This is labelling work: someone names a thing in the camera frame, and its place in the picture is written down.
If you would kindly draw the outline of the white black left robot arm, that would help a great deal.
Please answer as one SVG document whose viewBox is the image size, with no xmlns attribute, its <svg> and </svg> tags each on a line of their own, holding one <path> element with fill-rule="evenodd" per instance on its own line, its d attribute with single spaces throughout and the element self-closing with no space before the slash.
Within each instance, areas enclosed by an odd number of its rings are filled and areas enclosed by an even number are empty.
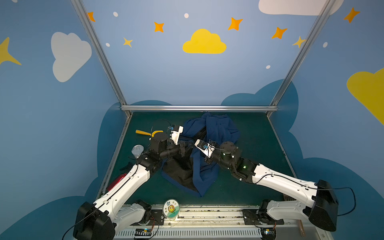
<svg viewBox="0 0 384 240">
<path fill-rule="evenodd" d="M 116 233 L 128 226 L 147 222 L 152 208 L 143 201 L 134 203 L 127 210 L 121 208 L 160 169 L 165 159 L 185 152 L 185 146 L 179 144 L 180 135 L 176 131 L 170 135 L 154 134 L 149 149 L 142 152 L 119 182 L 92 204 L 84 202 L 81 205 L 72 227 L 73 237 L 77 240 L 112 240 Z"/>
</svg>

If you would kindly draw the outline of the dark blue jacket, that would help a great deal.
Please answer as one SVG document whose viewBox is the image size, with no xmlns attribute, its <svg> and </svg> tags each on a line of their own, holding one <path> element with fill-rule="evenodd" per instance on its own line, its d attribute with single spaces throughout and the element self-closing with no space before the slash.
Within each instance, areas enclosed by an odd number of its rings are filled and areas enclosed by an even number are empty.
<svg viewBox="0 0 384 240">
<path fill-rule="evenodd" d="M 162 177 L 182 191 L 203 197 L 219 174 L 219 165 L 205 162 L 204 153 L 195 147 L 197 140 L 236 143 L 240 131 L 228 115 L 205 113 L 183 124 L 180 143 L 186 144 L 184 156 L 177 155 L 163 161 Z"/>
</svg>

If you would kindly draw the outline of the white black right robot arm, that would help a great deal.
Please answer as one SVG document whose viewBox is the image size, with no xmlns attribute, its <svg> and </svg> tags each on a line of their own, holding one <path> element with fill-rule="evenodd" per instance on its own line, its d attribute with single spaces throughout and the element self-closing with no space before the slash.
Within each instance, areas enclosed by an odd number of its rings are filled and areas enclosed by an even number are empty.
<svg viewBox="0 0 384 240">
<path fill-rule="evenodd" d="M 265 201 L 259 209 L 263 222 L 309 220 L 322 230 L 336 231 L 339 202 L 330 183 L 300 180 L 274 171 L 243 158 L 241 149 L 232 142 L 217 145 L 214 141 L 198 140 L 195 146 L 206 156 L 207 163 L 217 163 L 239 181 L 264 186 L 292 198 L 287 202 Z"/>
</svg>

